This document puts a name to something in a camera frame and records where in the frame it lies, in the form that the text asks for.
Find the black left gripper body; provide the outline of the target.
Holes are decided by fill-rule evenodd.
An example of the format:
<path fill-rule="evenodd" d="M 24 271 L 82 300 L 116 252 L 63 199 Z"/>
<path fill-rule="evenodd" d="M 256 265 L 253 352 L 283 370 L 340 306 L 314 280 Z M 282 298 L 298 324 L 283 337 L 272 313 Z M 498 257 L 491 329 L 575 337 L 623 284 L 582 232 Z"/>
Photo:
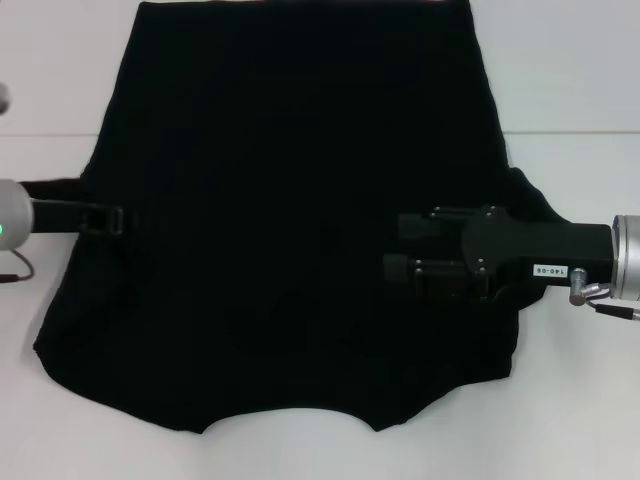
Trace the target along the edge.
<path fill-rule="evenodd" d="M 78 233 L 84 225 L 84 206 L 77 202 L 32 199 L 33 233 Z"/>

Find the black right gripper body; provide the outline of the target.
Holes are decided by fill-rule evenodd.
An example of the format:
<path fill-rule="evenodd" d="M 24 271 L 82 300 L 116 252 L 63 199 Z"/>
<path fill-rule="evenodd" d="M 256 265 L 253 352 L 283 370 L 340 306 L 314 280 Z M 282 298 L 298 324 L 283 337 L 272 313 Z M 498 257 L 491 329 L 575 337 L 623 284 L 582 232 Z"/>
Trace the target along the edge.
<path fill-rule="evenodd" d="M 472 272 L 492 279 L 567 279 L 577 268 L 610 279 L 614 265 L 607 225 L 525 222 L 493 206 L 466 224 L 462 253 Z"/>

